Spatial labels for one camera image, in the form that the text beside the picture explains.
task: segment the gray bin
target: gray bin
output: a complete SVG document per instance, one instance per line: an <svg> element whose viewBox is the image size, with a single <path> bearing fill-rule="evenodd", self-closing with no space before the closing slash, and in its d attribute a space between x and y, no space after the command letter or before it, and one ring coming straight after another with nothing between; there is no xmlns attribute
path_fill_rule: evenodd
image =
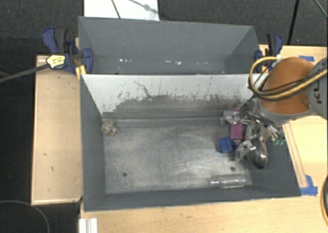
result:
<svg viewBox="0 0 328 233"><path fill-rule="evenodd" d="M85 211L300 195L286 144L268 144L263 170L215 150L218 139L229 134L220 125L223 110L251 95L248 75L242 73L248 72L258 46L252 27L240 26L243 37L237 37L238 30L79 19L80 47L91 47L95 55L93 73L80 81ZM233 43L229 33L240 42ZM232 53L225 45L213 45L226 37L234 45L228 48ZM229 68L239 59L236 71ZM117 121L117 135L102 134L106 119Z"/></svg>

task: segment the bin floor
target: bin floor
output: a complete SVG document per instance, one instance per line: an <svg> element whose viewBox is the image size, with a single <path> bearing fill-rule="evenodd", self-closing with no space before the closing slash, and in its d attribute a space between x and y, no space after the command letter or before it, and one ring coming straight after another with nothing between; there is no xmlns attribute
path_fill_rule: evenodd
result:
<svg viewBox="0 0 328 233"><path fill-rule="evenodd" d="M121 127L104 136L106 193L235 187L251 177L232 154L215 150L227 127L195 124Z"/></svg>

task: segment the wooden table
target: wooden table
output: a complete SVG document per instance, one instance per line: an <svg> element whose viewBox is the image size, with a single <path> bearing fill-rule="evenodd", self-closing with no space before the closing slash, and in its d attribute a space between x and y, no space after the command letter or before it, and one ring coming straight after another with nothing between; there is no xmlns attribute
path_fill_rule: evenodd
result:
<svg viewBox="0 0 328 233"><path fill-rule="evenodd" d="M327 56L321 47L285 46L283 57ZM38 57L38 65L45 57ZM36 75L33 205L78 202L83 194L78 81L64 71ZM289 123L302 168L321 192L327 176L327 121L311 116ZM98 232L325 232L320 195L232 203L81 213L98 218Z"/></svg>

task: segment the purple block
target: purple block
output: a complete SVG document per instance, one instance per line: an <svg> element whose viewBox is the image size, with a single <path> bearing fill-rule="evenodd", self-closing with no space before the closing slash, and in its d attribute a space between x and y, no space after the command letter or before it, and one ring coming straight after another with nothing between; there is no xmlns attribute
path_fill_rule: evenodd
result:
<svg viewBox="0 0 328 233"><path fill-rule="evenodd" d="M243 126L242 124L232 124L230 126L230 139L231 140L241 140L243 139Z"/></svg>

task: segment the black carpet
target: black carpet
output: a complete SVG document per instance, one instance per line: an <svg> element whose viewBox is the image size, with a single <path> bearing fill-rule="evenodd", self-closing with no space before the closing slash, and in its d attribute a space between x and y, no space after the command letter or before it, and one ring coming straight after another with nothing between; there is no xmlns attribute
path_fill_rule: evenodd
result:
<svg viewBox="0 0 328 233"><path fill-rule="evenodd" d="M327 12L327 0L318 0ZM267 32L287 41L295 0L158 0L161 20L240 24L255 27L258 40ZM44 29L66 27L68 37L77 36L77 16L83 0L0 0L0 71L16 73L35 66L43 46ZM327 45L327 19L313 0L301 0L292 38L293 45ZM0 84L0 201L29 202L33 135L32 75ZM0 204L0 232L37 232L44 221L19 204ZM52 205L42 211L51 232L76 232L77 205ZM20 215L16 231L9 218ZM20 231L28 223L36 225Z"/></svg>

